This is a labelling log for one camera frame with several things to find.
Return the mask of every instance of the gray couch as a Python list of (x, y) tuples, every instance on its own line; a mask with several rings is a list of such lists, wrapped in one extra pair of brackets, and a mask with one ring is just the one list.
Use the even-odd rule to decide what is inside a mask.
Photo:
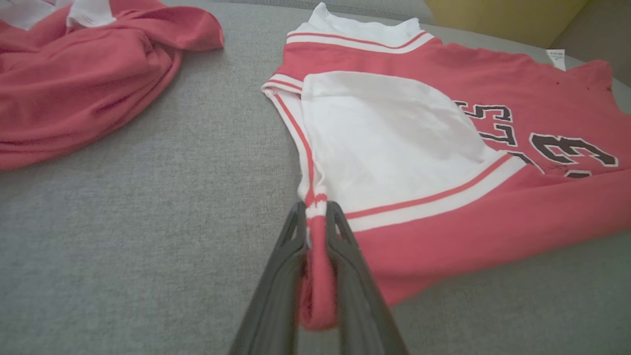
[[(226, 48), (187, 54), (161, 97), (120, 131), (0, 172), (0, 354), (230, 346), (297, 200), (293, 142), (259, 87), (309, 11), (166, 3), (211, 11)], [(547, 60), (535, 47), (425, 27), (446, 42)], [(613, 90), (631, 112), (631, 89)], [(629, 236), (451, 279), (392, 312), (413, 354), (631, 354)], [(299, 354), (337, 346), (335, 330), (300, 334)]]

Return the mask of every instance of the clothing label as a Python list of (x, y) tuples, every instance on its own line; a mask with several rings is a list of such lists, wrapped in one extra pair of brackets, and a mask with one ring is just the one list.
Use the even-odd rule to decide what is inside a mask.
[(565, 71), (565, 49), (546, 49), (546, 54), (555, 68)]

